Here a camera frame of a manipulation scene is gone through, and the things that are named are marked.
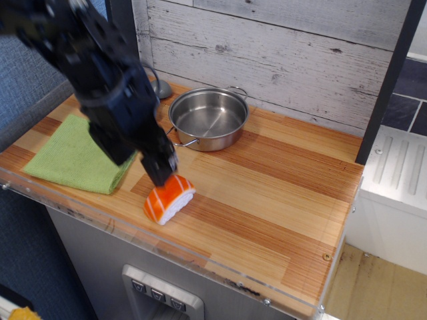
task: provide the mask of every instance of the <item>pot handle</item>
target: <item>pot handle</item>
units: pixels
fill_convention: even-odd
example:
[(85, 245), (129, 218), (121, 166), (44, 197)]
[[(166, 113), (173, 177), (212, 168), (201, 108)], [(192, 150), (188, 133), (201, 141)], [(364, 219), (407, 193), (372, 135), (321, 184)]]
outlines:
[(230, 85), (229, 87), (226, 87), (226, 90), (228, 90), (230, 88), (239, 89), (239, 90), (243, 91), (245, 93), (245, 97), (243, 98), (243, 100), (246, 100), (246, 98), (248, 98), (248, 93), (246, 92), (246, 90), (242, 89), (241, 87), (235, 87), (233, 85)]
[[(176, 130), (176, 128), (175, 127), (172, 127), (171, 129), (169, 129), (169, 131), (166, 133), (166, 135), (169, 135), (170, 134), (170, 132), (172, 131), (172, 130)], [(200, 143), (200, 139), (198, 139), (198, 138), (195, 138), (195, 139), (193, 139), (193, 140), (191, 140), (190, 142), (187, 142), (187, 143), (176, 143), (176, 142), (173, 142), (173, 141), (171, 141), (172, 142), (172, 144), (174, 145), (174, 146), (176, 146), (176, 147), (187, 147), (187, 146), (189, 146), (189, 145), (191, 145), (191, 144), (193, 144), (193, 143), (195, 143), (195, 142), (197, 142), (197, 143)]]

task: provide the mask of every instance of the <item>control panel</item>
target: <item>control panel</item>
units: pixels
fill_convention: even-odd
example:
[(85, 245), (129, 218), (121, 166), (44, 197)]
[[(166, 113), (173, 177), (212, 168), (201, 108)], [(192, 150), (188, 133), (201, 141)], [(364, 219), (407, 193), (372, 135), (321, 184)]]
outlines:
[(203, 301), (190, 292), (131, 265), (122, 278), (135, 320), (205, 319)]

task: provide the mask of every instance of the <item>salmon slice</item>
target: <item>salmon slice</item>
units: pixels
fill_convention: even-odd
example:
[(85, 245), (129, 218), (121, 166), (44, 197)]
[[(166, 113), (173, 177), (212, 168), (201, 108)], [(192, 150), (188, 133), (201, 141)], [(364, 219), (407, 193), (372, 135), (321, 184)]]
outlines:
[(195, 188), (179, 175), (172, 175), (164, 187), (155, 187), (144, 203), (144, 213), (152, 221), (165, 225), (193, 199)]

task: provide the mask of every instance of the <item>white wood paneling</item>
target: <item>white wood paneling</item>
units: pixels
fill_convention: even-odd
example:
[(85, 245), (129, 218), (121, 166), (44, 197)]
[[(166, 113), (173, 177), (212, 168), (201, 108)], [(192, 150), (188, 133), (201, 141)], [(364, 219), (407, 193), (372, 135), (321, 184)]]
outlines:
[(193, 7), (193, 0), (168, 0), (169, 2), (179, 3), (180, 5), (189, 5)]
[(153, 65), (153, 53), (151, 51), (151, 38), (149, 35), (149, 23), (146, 0), (132, 0), (133, 16), (135, 19), (136, 39), (139, 58), (146, 65)]
[(410, 0), (194, 0), (194, 7), (394, 50)]
[(157, 70), (216, 87), (240, 85), (258, 107), (366, 128), (391, 52), (165, 1), (148, 4)]
[[(161, 71), (157, 73), (160, 79), (163, 79), (165, 81), (171, 81), (173, 83), (180, 83), (181, 85), (185, 85), (189, 88), (211, 87), (206, 83), (201, 83), (201, 82), (193, 81), (191, 79), (182, 78), (177, 75), (171, 75), (170, 73), (165, 73)], [(358, 137), (363, 137), (363, 134), (364, 134), (363, 129), (354, 127), (352, 125), (348, 125), (346, 123), (339, 123), (329, 119), (316, 117), (316, 116), (310, 115), (309, 113), (304, 113), (298, 110), (289, 109), (287, 107), (282, 107), (280, 105), (275, 105), (273, 103), (268, 103), (265, 101), (261, 101), (259, 99), (254, 99), (252, 97), (248, 97), (246, 101), (248, 102), (249, 105), (256, 105), (261, 109), (272, 111), (274, 113), (279, 113), (281, 115), (286, 115), (288, 117), (299, 119), (308, 123), (313, 123), (321, 127), (326, 127), (336, 131), (346, 132), (348, 134), (355, 135)]]

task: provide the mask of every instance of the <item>yellow object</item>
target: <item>yellow object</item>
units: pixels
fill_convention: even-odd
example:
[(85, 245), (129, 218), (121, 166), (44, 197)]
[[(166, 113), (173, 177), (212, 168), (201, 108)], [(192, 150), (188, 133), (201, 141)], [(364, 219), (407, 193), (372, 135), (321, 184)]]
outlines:
[(41, 320), (41, 318), (30, 308), (25, 307), (13, 310), (8, 320)]

